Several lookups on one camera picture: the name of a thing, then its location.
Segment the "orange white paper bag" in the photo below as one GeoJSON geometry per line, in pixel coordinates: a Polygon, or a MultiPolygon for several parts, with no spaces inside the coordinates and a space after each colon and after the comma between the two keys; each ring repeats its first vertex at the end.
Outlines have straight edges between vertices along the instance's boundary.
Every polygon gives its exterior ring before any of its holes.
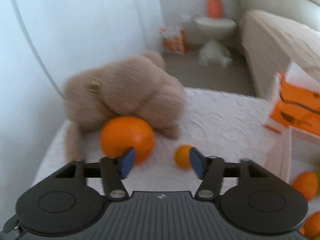
{"type": "Polygon", "coordinates": [[[163,52],[166,54],[185,55],[187,46],[184,29],[181,27],[167,27],[160,29],[163,52]]]}

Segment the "small round kumquat orange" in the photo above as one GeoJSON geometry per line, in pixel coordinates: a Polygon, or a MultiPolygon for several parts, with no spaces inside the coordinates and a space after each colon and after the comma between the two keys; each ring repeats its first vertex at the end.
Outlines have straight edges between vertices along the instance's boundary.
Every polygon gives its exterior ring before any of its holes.
{"type": "Polygon", "coordinates": [[[174,160],[176,165],[182,169],[191,168],[189,152],[193,148],[192,145],[180,145],[174,154],[174,160]]]}

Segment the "beige upholstered bed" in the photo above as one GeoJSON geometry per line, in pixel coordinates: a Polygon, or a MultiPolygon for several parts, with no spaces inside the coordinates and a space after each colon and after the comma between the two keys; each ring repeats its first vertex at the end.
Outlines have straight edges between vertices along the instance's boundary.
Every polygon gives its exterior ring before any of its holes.
{"type": "Polygon", "coordinates": [[[256,95],[290,62],[319,80],[319,0],[238,0],[241,44],[256,95]]]}

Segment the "brown plush dog toy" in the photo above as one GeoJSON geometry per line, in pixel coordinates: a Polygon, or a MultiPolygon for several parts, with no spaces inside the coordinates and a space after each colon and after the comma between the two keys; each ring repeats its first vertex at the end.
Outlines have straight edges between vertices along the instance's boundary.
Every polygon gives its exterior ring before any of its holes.
{"type": "Polygon", "coordinates": [[[73,75],[64,88],[70,124],[65,137],[67,162],[85,159],[82,137],[118,116],[134,116],[161,135],[177,139],[186,107],[183,85],[168,74],[161,54],[147,51],[73,75]]]}

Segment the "mandarin with long stem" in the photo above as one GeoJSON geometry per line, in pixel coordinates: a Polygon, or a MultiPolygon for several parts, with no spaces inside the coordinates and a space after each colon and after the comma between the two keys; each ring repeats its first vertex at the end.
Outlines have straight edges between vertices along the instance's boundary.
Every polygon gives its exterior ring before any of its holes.
{"type": "Polygon", "coordinates": [[[291,186],[299,191],[307,201],[311,201],[318,192],[318,177],[311,171],[306,171],[297,176],[291,186]]]}

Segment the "white lace tablecloth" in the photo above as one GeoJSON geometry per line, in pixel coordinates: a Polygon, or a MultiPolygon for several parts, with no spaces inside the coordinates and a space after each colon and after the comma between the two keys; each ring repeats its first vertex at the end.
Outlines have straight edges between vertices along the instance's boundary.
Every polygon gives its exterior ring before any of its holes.
{"type": "Polygon", "coordinates": [[[179,120],[181,135],[170,140],[156,135],[152,154],[135,166],[123,181],[133,191],[190,191],[200,180],[192,170],[176,166],[174,153],[181,145],[192,145],[205,156],[218,156],[237,163],[248,158],[264,165],[277,133],[264,127],[267,102],[261,98],[187,88],[187,107],[179,120]]]}

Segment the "white round side table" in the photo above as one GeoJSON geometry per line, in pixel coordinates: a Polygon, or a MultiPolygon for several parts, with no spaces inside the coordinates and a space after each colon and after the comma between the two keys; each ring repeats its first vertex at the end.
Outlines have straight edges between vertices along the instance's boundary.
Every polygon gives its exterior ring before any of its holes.
{"type": "Polygon", "coordinates": [[[221,41],[229,38],[236,30],[237,24],[227,18],[209,18],[205,16],[195,18],[199,31],[208,38],[200,48],[198,61],[203,66],[219,64],[226,68],[231,62],[231,54],[221,41]]]}

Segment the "large orange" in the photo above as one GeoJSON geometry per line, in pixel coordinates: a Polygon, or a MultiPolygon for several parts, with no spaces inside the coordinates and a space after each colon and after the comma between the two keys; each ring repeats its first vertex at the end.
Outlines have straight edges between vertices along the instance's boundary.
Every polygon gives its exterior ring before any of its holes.
{"type": "Polygon", "coordinates": [[[136,150],[135,164],[146,161],[155,145],[155,132],[143,119],[119,116],[106,122],[100,132],[100,145],[104,155],[120,157],[129,148],[136,150]]]}

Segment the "green pear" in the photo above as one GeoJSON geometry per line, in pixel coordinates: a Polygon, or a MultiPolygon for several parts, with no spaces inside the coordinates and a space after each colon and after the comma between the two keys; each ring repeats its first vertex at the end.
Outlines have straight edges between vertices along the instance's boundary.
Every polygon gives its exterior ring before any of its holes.
{"type": "Polygon", "coordinates": [[[320,168],[318,168],[318,169],[314,172],[314,174],[317,176],[318,181],[320,181],[320,168]]]}

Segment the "orange tissue box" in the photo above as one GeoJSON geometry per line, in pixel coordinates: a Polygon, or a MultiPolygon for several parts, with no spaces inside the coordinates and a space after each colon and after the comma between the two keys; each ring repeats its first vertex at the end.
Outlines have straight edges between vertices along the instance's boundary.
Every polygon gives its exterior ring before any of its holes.
{"type": "Polygon", "coordinates": [[[282,133],[294,127],[319,136],[319,82],[298,64],[274,76],[267,101],[266,128],[282,133]]]}

